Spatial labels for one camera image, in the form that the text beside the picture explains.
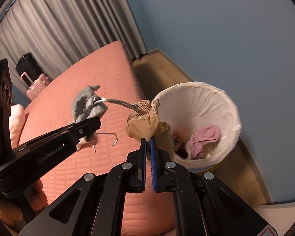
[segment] baseboard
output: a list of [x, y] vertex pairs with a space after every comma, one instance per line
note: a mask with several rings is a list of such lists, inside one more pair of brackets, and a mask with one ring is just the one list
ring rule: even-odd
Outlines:
[[258, 184], [260, 185], [261, 191], [262, 191], [263, 196], [265, 198], [266, 204], [273, 204], [274, 203], [273, 198], [268, 190], [268, 187], [263, 179], [263, 176], [261, 175], [256, 162], [254, 161], [253, 157], [251, 156], [251, 153], [248, 151], [245, 143], [243, 142], [243, 140], [241, 138], [239, 138], [239, 140], [238, 140], [238, 146], [240, 147], [242, 153], [244, 154], [244, 156], [248, 160], [248, 163], [249, 163], [250, 167], [252, 168], [252, 171], [254, 172], [254, 175], [258, 181]]
[[151, 56], [156, 53], [161, 53], [188, 81], [194, 81], [194, 79], [184, 69], [182, 69], [174, 60], [172, 60], [165, 52], [163, 52], [159, 48], [151, 50], [147, 54]]

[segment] finger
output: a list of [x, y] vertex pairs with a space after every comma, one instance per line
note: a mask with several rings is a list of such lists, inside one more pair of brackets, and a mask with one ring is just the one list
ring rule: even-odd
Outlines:
[[0, 218], [6, 224], [13, 225], [14, 220], [22, 220], [23, 214], [18, 206], [5, 198], [0, 199]]
[[41, 210], [47, 204], [47, 196], [46, 194], [41, 192], [34, 192], [29, 200], [29, 204], [33, 210]]
[[41, 210], [38, 210], [37, 212], [36, 212], [36, 216], [38, 216], [41, 212], [43, 212], [47, 207], [48, 207], [49, 205], [48, 204], [46, 204]]
[[33, 184], [33, 188], [35, 191], [40, 192], [43, 189], [43, 182], [38, 179], [34, 184]]

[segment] pink suitcase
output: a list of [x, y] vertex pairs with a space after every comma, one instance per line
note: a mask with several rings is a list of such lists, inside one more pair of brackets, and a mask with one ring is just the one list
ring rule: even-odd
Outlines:
[[50, 84], [50, 80], [45, 74], [41, 74], [34, 82], [30, 79], [26, 72], [22, 73], [21, 80], [23, 80], [23, 76], [26, 76], [27, 79], [32, 83], [26, 92], [26, 95], [31, 101], [33, 101], [38, 96], [38, 94]]

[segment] white sticker with red border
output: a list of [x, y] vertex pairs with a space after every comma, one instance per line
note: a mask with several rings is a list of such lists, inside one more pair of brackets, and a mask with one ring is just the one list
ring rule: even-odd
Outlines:
[[257, 236], [277, 236], [277, 233], [269, 224]]

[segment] pillow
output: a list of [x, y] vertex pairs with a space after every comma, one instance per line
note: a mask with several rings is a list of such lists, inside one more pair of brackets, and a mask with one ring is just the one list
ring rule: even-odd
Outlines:
[[11, 106], [11, 116], [9, 117], [9, 128], [12, 149], [18, 146], [21, 133], [25, 124], [25, 111], [22, 105]]

